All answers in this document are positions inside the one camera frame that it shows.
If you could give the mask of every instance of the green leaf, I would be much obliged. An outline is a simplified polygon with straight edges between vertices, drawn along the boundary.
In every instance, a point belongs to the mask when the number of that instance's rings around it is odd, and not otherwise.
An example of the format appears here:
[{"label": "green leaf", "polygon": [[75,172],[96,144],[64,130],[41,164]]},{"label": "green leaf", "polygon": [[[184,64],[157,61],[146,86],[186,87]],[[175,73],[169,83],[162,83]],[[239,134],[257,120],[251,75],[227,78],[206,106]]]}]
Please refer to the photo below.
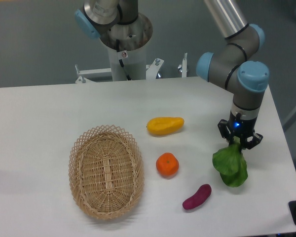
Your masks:
[{"label": "green leaf", "polygon": [[243,155],[241,154],[240,159],[240,169],[234,175],[223,175],[221,174],[222,181],[229,187],[239,187],[248,178],[247,172],[247,162],[245,161]]},{"label": "green leaf", "polygon": [[214,168],[223,175],[233,175],[239,171],[241,153],[240,144],[234,143],[213,154]]}]

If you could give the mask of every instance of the blue joint cap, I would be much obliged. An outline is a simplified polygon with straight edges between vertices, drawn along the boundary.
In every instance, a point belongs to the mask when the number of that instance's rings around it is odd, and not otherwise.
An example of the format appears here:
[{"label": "blue joint cap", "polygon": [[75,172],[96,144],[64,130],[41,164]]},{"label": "blue joint cap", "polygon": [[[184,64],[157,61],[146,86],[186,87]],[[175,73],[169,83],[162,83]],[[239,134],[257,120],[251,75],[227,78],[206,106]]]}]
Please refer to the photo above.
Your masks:
[{"label": "blue joint cap", "polygon": [[78,23],[79,27],[90,39],[96,39],[101,36],[99,32],[94,28],[94,26],[90,23],[90,21],[85,17],[85,15],[79,9],[75,11],[74,18],[75,18],[75,21]]},{"label": "blue joint cap", "polygon": [[248,61],[238,69],[238,80],[247,90],[255,93],[264,92],[268,85],[270,71],[261,62]]},{"label": "blue joint cap", "polygon": [[213,55],[214,54],[210,52],[204,53],[196,64],[196,74],[206,81],[208,81],[209,66]]},{"label": "blue joint cap", "polygon": [[264,45],[265,42],[265,34],[264,31],[256,24],[250,24],[250,26],[256,30],[257,34],[259,35],[260,43],[259,43],[259,50]]}]

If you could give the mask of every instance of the gray floor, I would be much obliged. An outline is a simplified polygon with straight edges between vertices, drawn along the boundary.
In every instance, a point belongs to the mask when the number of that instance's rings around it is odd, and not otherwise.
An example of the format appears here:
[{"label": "gray floor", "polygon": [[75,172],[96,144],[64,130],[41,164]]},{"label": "gray floor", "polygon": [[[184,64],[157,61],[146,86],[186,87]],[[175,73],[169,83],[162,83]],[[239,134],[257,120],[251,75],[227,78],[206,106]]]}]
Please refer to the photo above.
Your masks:
[{"label": "gray floor", "polygon": [[[271,72],[270,88],[281,120],[296,105],[296,0],[240,0],[247,20],[260,25],[266,42],[252,59]],[[106,50],[88,39],[74,21],[82,0],[0,2],[0,87],[74,83],[81,70],[108,68]],[[148,63],[165,60],[164,77],[178,77],[188,53],[190,76],[207,51],[224,47],[214,21],[200,0],[139,0],[140,12],[154,28]],[[296,162],[296,123],[286,132]]]}]

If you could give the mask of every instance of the yellow papaya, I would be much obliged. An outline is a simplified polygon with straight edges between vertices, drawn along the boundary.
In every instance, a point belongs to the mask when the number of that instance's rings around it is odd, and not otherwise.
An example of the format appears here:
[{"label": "yellow papaya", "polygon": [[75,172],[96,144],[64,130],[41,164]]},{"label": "yellow papaya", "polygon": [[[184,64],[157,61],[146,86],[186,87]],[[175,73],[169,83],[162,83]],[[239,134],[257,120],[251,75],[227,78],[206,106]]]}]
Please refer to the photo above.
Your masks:
[{"label": "yellow papaya", "polygon": [[147,130],[154,135],[167,135],[179,130],[184,125],[180,117],[157,117],[147,123]]}]

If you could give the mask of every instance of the bolt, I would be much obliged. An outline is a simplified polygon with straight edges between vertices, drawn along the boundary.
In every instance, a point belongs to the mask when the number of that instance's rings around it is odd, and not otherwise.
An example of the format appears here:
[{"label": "bolt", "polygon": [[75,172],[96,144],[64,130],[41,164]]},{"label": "bolt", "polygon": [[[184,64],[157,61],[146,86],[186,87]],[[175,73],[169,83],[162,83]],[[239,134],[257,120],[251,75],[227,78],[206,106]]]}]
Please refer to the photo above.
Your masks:
[{"label": "bolt", "polygon": [[160,58],[156,58],[155,62],[156,62],[156,66],[158,66],[160,63]]},{"label": "bolt", "polygon": [[160,79],[160,78],[162,78],[162,75],[161,75],[160,72],[158,72],[158,73],[157,73],[157,76],[156,76],[156,79]]},{"label": "bolt", "polygon": [[178,72],[181,74],[182,73],[182,64],[178,65]]},{"label": "bolt", "polygon": [[78,68],[78,64],[75,65],[75,70],[77,71],[77,74],[80,74],[80,70]]}]

